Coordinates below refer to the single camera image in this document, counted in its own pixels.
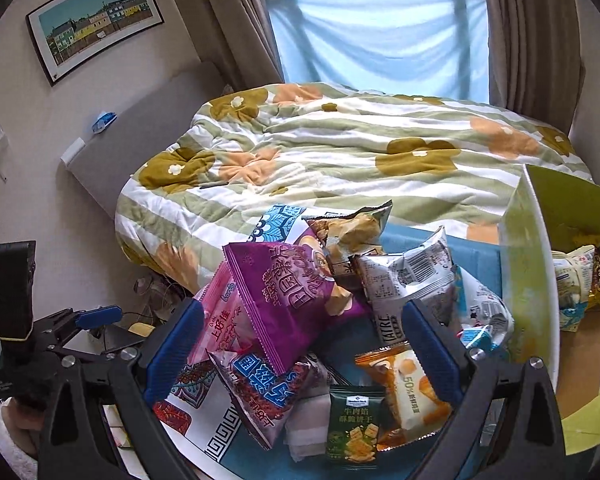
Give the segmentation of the person left hand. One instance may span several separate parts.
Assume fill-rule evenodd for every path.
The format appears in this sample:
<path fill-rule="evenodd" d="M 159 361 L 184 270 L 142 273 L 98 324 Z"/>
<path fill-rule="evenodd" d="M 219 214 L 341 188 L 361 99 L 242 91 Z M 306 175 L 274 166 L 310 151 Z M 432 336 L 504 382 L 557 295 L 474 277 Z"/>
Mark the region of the person left hand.
<path fill-rule="evenodd" d="M 2 417 L 12 442 L 22 452 L 37 458 L 38 440 L 44 426 L 45 415 L 11 398 L 2 406 Z"/>

